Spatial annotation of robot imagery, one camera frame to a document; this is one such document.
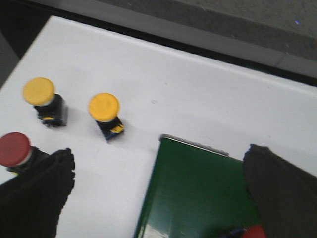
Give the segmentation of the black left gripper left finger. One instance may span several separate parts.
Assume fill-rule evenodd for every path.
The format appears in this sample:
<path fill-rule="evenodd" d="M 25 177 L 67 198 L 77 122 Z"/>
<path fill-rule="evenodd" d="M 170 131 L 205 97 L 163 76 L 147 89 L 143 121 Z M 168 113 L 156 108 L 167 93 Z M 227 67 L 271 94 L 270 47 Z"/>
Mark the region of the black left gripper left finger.
<path fill-rule="evenodd" d="M 53 238 L 75 184 L 71 149 L 58 150 L 0 186 L 2 238 Z"/>

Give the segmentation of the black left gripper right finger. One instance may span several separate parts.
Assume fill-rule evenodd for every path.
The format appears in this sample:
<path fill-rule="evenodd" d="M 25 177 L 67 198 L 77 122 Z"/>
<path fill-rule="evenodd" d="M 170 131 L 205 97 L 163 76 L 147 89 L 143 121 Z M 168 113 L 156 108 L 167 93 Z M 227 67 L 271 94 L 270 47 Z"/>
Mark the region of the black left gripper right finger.
<path fill-rule="evenodd" d="M 245 153 L 243 174 L 266 237 L 317 236 L 315 176 L 256 144 Z"/>

